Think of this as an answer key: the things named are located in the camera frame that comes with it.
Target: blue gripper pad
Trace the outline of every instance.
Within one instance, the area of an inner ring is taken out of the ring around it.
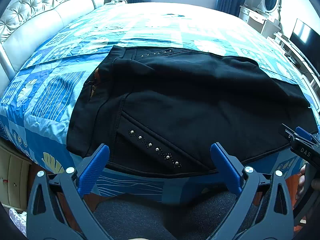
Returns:
[[[311,134],[303,130],[300,126],[296,128],[296,133],[300,135],[302,138],[305,138],[308,141],[312,141]]]
[[[81,198],[89,194],[100,176],[103,168],[106,166],[110,151],[107,145],[103,145],[95,154],[87,167],[84,169],[78,180],[78,193]]]
[[[214,143],[211,145],[210,154],[228,190],[236,196],[239,196],[242,192],[241,176],[229,160],[227,152]]]

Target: television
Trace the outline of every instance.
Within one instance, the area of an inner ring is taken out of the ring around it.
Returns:
[[[297,19],[290,41],[300,50],[300,52],[302,52],[309,63],[312,64],[313,68],[316,70],[316,74],[319,76],[320,35],[304,22]]]

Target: blue bedsheet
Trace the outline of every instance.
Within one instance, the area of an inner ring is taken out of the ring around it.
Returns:
[[[113,45],[188,48],[252,58],[270,77],[299,84],[320,127],[312,94],[300,73],[242,20],[190,5],[142,3],[104,5],[39,46],[0,102],[0,135],[54,173],[79,163],[81,158],[66,150],[69,120],[84,81]],[[251,163],[260,172],[281,169],[286,177],[297,173],[302,164],[289,149]],[[93,191],[106,196],[136,191],[176,203],[192,197],[190,188],[202,192],[214,181],[220,181],[218,174],[150,182],[105,169]],[[174,193],[173,185],[178,188]]]

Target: silver screw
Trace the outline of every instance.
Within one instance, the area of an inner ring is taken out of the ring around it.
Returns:
[[[282,176],[282,172],[281,172],[281,171],[279,171],[279,170],[277,170],[275,173],[276,173],[276,175],[277,175],[277,176],[279,176],[279,177],[281,177],[281,176]]]
[[[245,170],[247,173],[253,173],[253,168],[250,167],[250,166],[246,166],[246,167],[244,168],[244,170]]]
[[[74,167],[69,167],[66,169],[66,173],[71,174],[75,172],[75,168]]]
[[[44,175],[44,171],[39,171],[38,173],[37,173],[37,176],[38,177],[42,177]]]

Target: tufted headboard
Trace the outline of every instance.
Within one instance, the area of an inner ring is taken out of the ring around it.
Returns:
[[[36,48],[104,0],[18,0],[0,17],[0,98]]]

